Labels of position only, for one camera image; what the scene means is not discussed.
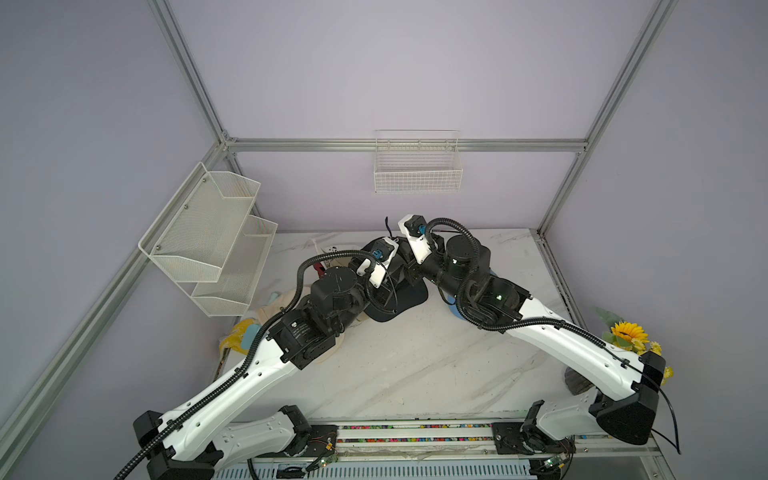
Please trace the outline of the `dark navy baseball cap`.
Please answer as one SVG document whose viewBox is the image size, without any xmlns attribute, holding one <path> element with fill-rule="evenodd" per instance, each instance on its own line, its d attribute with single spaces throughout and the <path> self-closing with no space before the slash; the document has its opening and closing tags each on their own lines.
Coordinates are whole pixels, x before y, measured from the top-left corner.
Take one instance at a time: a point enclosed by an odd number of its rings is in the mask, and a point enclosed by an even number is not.
<svg viewBox="0 0 768 480">
<path fill-rule="evenodd" d="M 393 233 L 393 230 L 389 225 L 388 217 L 385 218 L 384 222 L 387 234 L 378 238 L 389 237 L 394 239 L 399 247 L 393 260 L 403 260 L 400 256 L 400 240 L 406 238 Z M 368 247 L 374 240 L 365 244 L 363 246 L 363 251 L 365 251 L 364 248 Z M 429 296 L 427 286 L 423 279 L 416 285 L 411 285 L 399 294 L 395 294 L 393 297 L 386 297 L 385 291 L 381 288 L 381 285 L 378 289 L 373 288 L 367 280 L 366 286 L 370 288 L 370 291 L 367 293 L 370 302 L 364 309 L 364 313 L 370 319 L 379 323 L 386 323 L 393 320 L 396 316 L 405 311 L 424 303 Z"/>
</svg>

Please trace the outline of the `white baseball cap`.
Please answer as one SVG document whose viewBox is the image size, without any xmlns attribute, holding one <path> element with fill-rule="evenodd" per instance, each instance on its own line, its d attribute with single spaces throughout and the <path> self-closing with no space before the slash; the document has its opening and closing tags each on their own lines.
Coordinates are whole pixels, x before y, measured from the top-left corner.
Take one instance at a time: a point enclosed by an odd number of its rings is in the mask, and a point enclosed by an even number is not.
<svg viewBox="0 0 768 480">
<path fill-rule="evenodd" d="M 320 238 L 313 238 L 311 240 L 312 245 L 315 248 L 316 254 L 327 254 L 337 251 L 359 250 L 360 246 L 354 243 L 338 243 L 330 240 L 321 240 Z"/>
</svg>

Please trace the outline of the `light blue baseball cap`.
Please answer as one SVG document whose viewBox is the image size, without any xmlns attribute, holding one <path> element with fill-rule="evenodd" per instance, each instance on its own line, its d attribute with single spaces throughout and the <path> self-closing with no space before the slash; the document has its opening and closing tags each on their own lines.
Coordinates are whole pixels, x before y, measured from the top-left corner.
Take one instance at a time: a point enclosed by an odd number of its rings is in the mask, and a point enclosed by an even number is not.
<svg viewBox="0 0 768 480">
<path fill-rule="evenodd" d="M 498 323 L 500 317 L 492 305 L 495 278 L 492 270 L 470 270 L 455 281 L 451 296 L 461 317 L 476 326 L 490 327 Z"/>
</svg>

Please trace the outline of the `dark red baseball cap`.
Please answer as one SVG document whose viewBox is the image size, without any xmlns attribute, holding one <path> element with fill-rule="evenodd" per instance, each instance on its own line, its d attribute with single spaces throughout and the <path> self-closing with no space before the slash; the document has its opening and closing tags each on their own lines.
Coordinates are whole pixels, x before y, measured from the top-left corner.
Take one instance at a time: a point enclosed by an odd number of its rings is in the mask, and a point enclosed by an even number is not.
<svg viewBox="0 0 768 480">
<path fill-rule="evenodd" d="M 316 271 L 319 278 L 322 278 L 326 273 L 326 268 L 321 262 L 315 263 L 313 265 L 313 268 Z"/>
</svg>

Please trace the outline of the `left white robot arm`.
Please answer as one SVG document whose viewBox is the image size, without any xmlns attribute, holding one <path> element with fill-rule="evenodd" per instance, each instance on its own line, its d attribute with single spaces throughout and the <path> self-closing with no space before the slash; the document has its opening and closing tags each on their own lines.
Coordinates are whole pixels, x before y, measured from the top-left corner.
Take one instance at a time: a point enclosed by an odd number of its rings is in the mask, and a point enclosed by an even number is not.
<svg viewBox="0 0 768 480">
<path fill-rule="evenodd" d="M 318 255 L 299 266 L 289 303 L 260 327 L 244 359 L 226 376 L 176 409 L 148 411 L 134 421 L 140 450 L 117 478 L 144 463 L 152 479 L 211 479 L 232 463 L 267 453 L 293 456 L 307 448 L 312 428 L 295 405 L 263 420 L 236 419 L 334 347 L 360 314 L 377 310 L 393 318 L 401 312 L 398 288 L 407 278 L 402 261 L 377 260 L 360 250 L 337 255 L 349 265 L 328 269 L 310 286 L 304 284 L 306 270 L 333 256 Z"/>
</svg>

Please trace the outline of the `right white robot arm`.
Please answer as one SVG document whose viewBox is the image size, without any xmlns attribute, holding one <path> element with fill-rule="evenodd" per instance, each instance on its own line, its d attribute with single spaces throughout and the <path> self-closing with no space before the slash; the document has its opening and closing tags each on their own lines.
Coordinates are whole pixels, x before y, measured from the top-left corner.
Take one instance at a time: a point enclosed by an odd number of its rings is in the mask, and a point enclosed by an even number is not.
<svg viewBox="0 0 768 480">
<path fill-rule="evenodd" d="M 464 320 L 523 340 L 589 382 L 570 400 L 531 405 L 520 427 L 525 450 L 543 451 L 568 437 L 598 431 L 631 445 L 647 443 L 665 397 L 662 356 L 622 350 L 549 311 L 529 291 L 493 273 L 489 250 L 466 230 L 445 242 L 428 224 L 400 230 L 410 271 L 451 296 Z"/>
</svg>

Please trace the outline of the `yellow object behind arm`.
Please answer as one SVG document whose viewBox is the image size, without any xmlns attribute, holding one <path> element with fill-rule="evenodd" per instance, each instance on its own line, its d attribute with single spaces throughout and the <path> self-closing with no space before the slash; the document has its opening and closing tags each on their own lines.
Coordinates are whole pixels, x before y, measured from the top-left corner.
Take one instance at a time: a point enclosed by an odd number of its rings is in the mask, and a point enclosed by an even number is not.
<svg viewBox="0 0 768 480">
<path fill-rule="evenodd" d="M 230 333 L 219 341 L 219 353 L 232 350 L 246 355 L 259 332 L 261 324 L 254 318 L 246 318 L 236 323 Z"/>
</svg>

